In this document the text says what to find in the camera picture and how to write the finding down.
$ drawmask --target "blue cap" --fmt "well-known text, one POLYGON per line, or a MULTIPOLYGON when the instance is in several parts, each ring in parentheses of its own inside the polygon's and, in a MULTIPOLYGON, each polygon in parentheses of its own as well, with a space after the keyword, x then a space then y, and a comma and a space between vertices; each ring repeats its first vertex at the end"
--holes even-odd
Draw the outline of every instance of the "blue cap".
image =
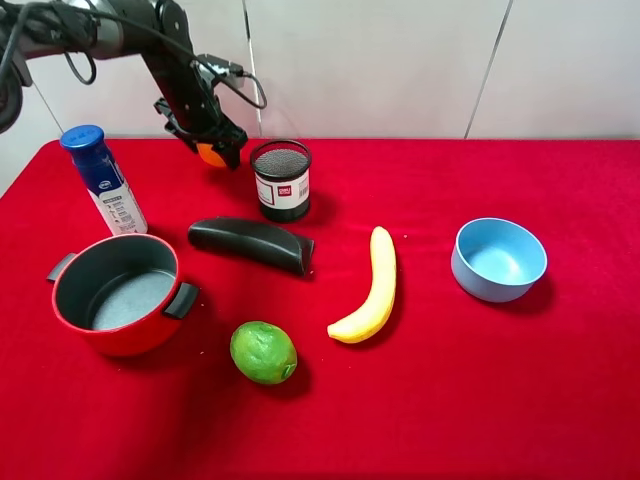
POLYGON ((94 147, 104 141, 104 131, 96 125, 80 125, 66 131, 60 145, 69 152, 94 147))

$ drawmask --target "red pot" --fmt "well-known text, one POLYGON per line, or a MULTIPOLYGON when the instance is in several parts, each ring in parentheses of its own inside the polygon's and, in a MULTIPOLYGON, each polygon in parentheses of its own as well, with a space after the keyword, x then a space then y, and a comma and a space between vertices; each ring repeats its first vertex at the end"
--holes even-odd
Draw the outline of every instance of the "red pot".
POLYGON ((180 327, 198 295, 181 281, 178 257, 161 238, 110 237, 68 255, 49 274, 62 324, 107 355, 151 350, 180 327))

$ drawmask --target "pot handle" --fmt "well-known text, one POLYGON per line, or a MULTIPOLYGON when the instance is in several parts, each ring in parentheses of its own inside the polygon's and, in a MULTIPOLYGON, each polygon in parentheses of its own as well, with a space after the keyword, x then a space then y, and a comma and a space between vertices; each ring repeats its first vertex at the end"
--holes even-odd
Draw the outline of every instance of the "pot handle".
POLYGON ((54 283, 60 276, 60 273, 62 272, 62 270, 64 270, 64 267, 66 267, 69 264, 69 262, 75 258, 75 256, 76 256, 75 253, 70 253, 69 255, 64 257, 62 260, 60 260, 60 262, 58 262, 58 265, 53 267, 53 270, 51 270, 49 272, 49 275, 47 275, 47 282, 54 283))
POLYGON ((163 310, 167 317, 182 320, 196 301, 200 289, 190 283, 182 282, 171 303, 163 310))

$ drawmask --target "green lime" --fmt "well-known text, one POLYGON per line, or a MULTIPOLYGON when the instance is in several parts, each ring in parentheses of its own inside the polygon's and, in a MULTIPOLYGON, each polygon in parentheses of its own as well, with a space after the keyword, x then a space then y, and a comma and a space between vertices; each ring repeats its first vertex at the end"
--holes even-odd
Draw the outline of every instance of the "green lime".
POLYGON ((233 332, 231 357, 251 380, 269 385, 284 382, 298 364, 289 335, 265 322, 247 322, 233 332))

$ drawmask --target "orange object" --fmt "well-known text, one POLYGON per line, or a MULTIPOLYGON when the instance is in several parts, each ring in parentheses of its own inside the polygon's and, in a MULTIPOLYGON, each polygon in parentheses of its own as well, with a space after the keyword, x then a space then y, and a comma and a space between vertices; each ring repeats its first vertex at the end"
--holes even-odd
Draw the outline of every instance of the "orange object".
POLYGON ((211 148, 211 145, 207 143, 199 143, 198 144, 198 153, 200 154, 200 158, 202 158, 209 165, 214 167, 226 167, 227 165, 222 160, 222 157, 214 152, 211 148))

